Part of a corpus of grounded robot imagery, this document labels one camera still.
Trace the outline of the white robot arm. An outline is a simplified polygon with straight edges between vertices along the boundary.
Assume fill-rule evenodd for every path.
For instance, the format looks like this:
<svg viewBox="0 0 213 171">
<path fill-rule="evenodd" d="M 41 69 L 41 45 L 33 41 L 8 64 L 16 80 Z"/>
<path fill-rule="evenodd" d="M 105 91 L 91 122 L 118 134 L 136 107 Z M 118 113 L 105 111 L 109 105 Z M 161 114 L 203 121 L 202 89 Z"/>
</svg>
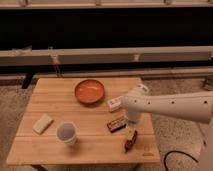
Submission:
<svg viewBox="0 0 213 171">
<path fill-rule="evenodd" d="M 139 84 L 121 99 L 128 121 L 137 123 L 142 113 L 159 114 L 208 125 L 196 171 L 213 171 L 213 91 L 150 96 Z"/>
</svg>

